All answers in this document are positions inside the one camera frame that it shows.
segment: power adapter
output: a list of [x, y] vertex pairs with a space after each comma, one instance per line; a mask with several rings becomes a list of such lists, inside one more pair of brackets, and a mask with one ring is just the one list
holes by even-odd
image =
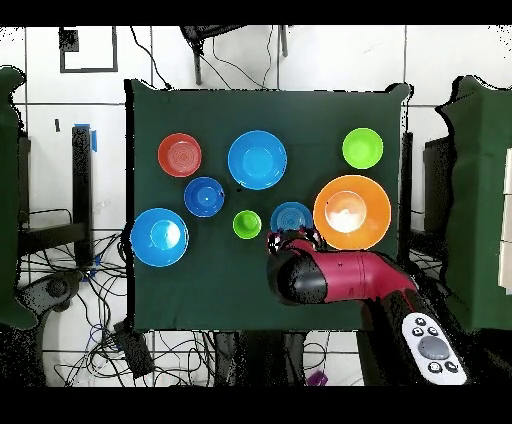
[[114, 341], [124, 351], [128, 368], [133, 372], [133, 378], [137, 379], [152, 373], [155, 363], [143, 334], [132, 330], [125, 321], [114, 325]]

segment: gray button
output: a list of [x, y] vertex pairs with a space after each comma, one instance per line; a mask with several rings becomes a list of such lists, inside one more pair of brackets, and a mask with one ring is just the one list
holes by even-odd
[[418, 345], [421, 355], [427, 359], [446, 359], [450, 356], [448, 345], [438, 337], [425, 336]]

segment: white floor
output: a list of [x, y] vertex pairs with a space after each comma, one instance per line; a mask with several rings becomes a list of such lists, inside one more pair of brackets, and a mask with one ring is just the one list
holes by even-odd
[[[512, 29], [510, 26], [302, 26], [288, 29], [287, 58], [280, 57], [279, 81], [284, 90], [384, 90], [397, 82], [414, 86], [408, 109], [409, 131], [414, 134], [412, 208], [424, 211], [422, 151], [426, 141], [448, 134], [434, 107], [448, 101], [452, 82], [459, 75], [474, 74], [496, 87], [512, 85]], [[176, 88], [197, 88], [192, 53], [178, 27], [136, 27], [139, 43], [153, 52], [163, 78]], [[247, 26], [217, 37], [215, 52], [249, 74], [260, 84], [269, 67], [267, 42], [270, 25]], [[78, 27], [80, 51], [66, 53], [67, 67], [110, 67], [112, 65], [109, 27]], [[71, 127], [88, 123], [97, 131], [97, 152], [93, 152], [93, 197], [95, 238], [122, 230], [125, 224], [125, 109], [124, 78], [138, 78], [164, 87], [149, 56], [134, 42], [129, 27], [117, 27], [117, 73], [61, 74], [58, 28], [0, 28], [0, 65], [13, 65], [27, 74], [27, 83], [14, 93], [14, 102], [32, 139], [30, 164], [31, 210], [72, 209]], [[212, 40], [204, 46], [205, 58], [232, 88], [254, 89], [239, 70], [222, 63], [212, 54]], [[277, 87], [277, 30], [274, 26], [269, 50], [272, 64], [266, 86]], [[217, 74], [201, 61], [202, 89], [226, 88]], [[60, 132], [56, 131], [59, 120]], [[413, 227], [421, 229], [421, 214], [412, 215]], [[32, 226], [66, 222], [65, 213], [34, 215]], [[53, 257], [62, 257], [51, 251]], [[121, 261], [115, 249], [108, 260]], [[21, 283], [43, 274], [24, 272]], [[112, 289], [125, 293], [125, 280]], [[89, 317], [97, 322], [98, 306], [94, 293], [84, 283], [80, 290], [88, 305]], [[126, 298], [109, 295], [113, 322], [126, 314]], [[62, 314], [52, 313], [44, 337], [44, 359], [50, 385], [62, 385], [55, 364], [74, 364], [83, 354], [90, 336], [84, 306], [78, 299]], [[191, 339], [190, 333], [162, 332], [168, 346]], [[160, 334], [147, 334], [157, 365], [163, 368], [186, 367], [192, 343], [166, 354]], [[311, 333], [308, 342], [325, 346], [327, 333]], [[329, 385], [361, 385], [361, 370], [354, 333], [332, 333], [325, 365], [317, 345], [305, 353], [307, 375], [324, 369]], [[190, 366], [197, 367], [197, 355]], [[69, 369], [56, 367], [67, 375]], [[206, 368], [193, 374], [204, 382]], [[152, 386], [155, 376], [145, 382]], [[133, 385], [131, 376], [123, 377]], [[117, 378], [91, 379], [82, 372], [79, 385], [119, 385]], [[158, 376], [157, 386], [169, 385], [168, 375]]]

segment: plastic bowl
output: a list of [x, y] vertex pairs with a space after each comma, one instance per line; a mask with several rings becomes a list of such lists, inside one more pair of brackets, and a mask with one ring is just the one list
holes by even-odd
[[188, 230], [183, 219], [173, 211], [149, 209], [135, 220], [130, 242], [141, 262], [164, 267], [177, 262], [185, 254]]
[[187, 134], [171, 134], [158, 147], [158, 163], [173, 177], [188, 177], [201, 165], [201, 147]]
[[233, 219], [233, 230], [241, 239], [256, 237], [261, 230], [261, 219], [256, 212], [241, 211]]
[[320, 191], [313, 221], [330, 246], [369, 249], [382, 240], [389, 228], [391, 204], [384, 189], [372, 179], [346, 175]]
[[276, 232], [281, 229], [298, 230], [300, 226], [313, 228], [313, 216], [309, 209], [299, 202], [280, 204], [270, 217], [270, 229]]
[[189, 212], [201, 218], [215, 215], [224, 204], [224, 190], [213, 178], [199, 177], [185, 188], [185, 206]]
[[357, 169], [368, 169], [382, 157], [382, 138], [369, 128], [350, 131], [343, 141], [342, 154], [349, 165]]
[[228, 168], [243, 187], [263, 190], [276, 184], [286, 170], [286, 150], [266, 131], [249, 131], [238, 137], [228, 152]]

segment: white remote controller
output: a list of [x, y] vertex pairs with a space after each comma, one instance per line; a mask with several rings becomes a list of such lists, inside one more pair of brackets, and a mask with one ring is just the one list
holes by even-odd
[[462, 365], [439, 324], [413, 312], [402, 322], [402, 334], [421, 375], [434, 384], [459, 385], [467, 380]]

